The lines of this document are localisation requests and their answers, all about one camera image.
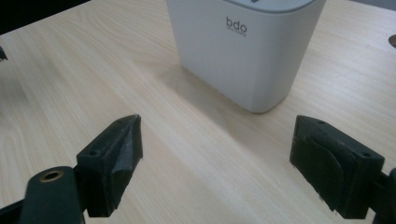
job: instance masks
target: white container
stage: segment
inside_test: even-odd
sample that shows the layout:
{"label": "white container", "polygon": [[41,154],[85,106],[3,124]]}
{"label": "white container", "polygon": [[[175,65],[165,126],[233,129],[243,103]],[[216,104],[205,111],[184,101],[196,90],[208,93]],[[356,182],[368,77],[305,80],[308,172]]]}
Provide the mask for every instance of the white container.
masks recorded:
{"label": "white container", "polygon": [[181,64],[253,113],[290,91],[326,0],[166,0]]}

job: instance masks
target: light wood tabletop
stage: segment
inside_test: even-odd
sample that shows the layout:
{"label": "light wood tabletop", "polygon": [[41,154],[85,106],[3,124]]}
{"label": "light wood tabletop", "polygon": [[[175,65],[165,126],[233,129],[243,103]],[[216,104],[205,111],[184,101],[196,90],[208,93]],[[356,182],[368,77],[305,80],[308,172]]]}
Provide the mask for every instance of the light wood tabletop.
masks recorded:
{"label": "light wood tabletop", "polygon": [[113,120],[142,117],[144,159],[120,207],[87,223],[345,220],[289,162],[297,115],[396,167],[396,12],[328,0],[289,95],[251,114],[181,67],[164,0],[95,0],[0,36],[0,207]]}

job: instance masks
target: wooden table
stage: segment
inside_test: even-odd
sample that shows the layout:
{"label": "wooden table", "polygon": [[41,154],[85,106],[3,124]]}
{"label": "wooden table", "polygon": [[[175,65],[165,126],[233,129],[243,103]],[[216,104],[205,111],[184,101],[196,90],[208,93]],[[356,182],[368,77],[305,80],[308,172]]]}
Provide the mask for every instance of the wooden table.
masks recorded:
{"label": "wooden table", "polygon": [[296,115],[396,166],[396,12],[328,0],[288,97],[251,114],[180,66],[164,0],[95,0],[0,36],[0,207],[76,165],[113,120],[142,116],[120,208],[88,223],[371,223],[332,213],[289,163]]}

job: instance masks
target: container lid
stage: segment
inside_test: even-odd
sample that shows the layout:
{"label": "container lid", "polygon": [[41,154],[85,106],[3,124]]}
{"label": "container lid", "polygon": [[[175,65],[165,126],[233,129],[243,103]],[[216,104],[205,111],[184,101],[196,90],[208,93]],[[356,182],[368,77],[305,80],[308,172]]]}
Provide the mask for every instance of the container lid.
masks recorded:
{"label": "container lid", "polygon": [[256,11],[283,13],[297,10],[315,0],[224,0]]}

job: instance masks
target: bdo logo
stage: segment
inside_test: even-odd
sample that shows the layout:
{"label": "bdo logo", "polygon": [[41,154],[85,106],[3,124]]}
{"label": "bdo logo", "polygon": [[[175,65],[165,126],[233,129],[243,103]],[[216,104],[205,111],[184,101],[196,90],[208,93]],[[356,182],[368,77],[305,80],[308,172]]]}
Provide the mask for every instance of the bdo logo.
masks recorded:
{"label": "bdo logo", "polygon": [[246,27],[245,24],[242,24],[240,21],[232,21],[230,18],[227,19],[227,27],[231,30],[234,30],[235,32],[244,35],[247,31],[248,28]]}

